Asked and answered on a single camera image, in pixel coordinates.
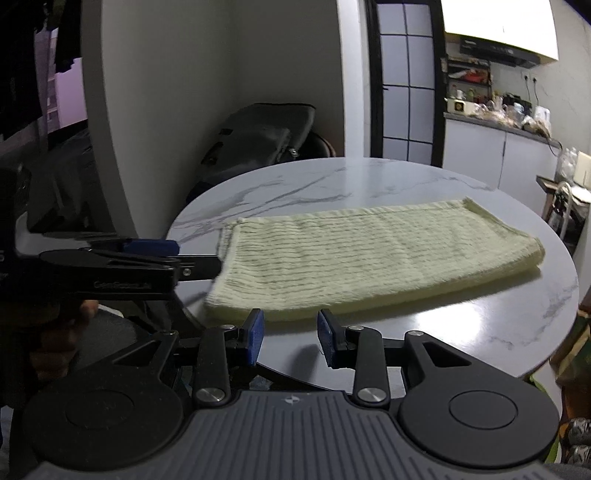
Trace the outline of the person's left hand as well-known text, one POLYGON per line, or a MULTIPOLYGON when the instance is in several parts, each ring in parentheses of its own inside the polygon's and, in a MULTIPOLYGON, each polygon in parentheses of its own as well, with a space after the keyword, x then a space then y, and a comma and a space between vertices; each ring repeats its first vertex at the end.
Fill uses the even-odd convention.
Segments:
POLYGON ((63 354, 65 365, 68 365, 76 355, 78 343, 88 328, 90 321, 98 312, 99 303, 96 300, 85 300, 68 327, 66 335, 66 351, 63 354))

